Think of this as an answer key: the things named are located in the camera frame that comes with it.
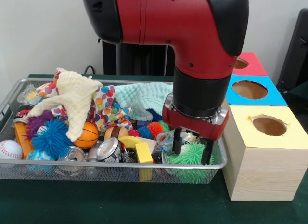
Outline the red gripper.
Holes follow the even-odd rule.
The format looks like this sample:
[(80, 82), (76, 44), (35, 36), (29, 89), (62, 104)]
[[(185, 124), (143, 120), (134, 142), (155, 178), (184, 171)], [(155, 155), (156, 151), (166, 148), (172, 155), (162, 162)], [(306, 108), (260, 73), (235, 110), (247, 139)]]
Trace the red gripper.
[(180, 113), (174, 107), (173, 95), (169, 94), (164, 102), (162, 118), (165, 123), (175, 128), (172, 147), (174, 154), (181, 153), (181, 131), (182, 129), (186, 129), (202, 137), (200, 138), (200, 143), (203, 144), (205, 148), (202, 153), (201, 164), (209, 165), (214, 141), (217, 141), (223, 134), (229, 118), (229, 110), (222, 108), (216, 116), (208, 119), (192, 118)]

